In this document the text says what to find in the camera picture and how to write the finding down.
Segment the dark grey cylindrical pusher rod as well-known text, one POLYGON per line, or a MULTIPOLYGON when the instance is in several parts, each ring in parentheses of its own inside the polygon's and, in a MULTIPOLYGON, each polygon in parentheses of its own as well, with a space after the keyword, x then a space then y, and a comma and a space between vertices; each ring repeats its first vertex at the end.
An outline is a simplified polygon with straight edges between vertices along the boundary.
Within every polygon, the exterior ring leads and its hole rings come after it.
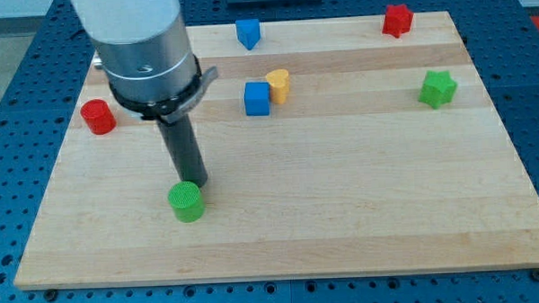
POLYGON ((208 172, 190 117, 183 116, 175 122, 159 120, 157 125, 180 180, 202 187, 208 180, 208 172))

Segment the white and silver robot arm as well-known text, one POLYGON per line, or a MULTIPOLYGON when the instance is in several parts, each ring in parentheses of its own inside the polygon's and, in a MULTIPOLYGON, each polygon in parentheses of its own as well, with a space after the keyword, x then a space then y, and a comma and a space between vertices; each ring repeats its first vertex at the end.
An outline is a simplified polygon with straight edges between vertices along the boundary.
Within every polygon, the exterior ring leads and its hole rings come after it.
POLYGON ((70 0, 117 102, 157 123, 184 182, 208 180, 189 112, 217 79, 190 45, 180 0, 70 0))

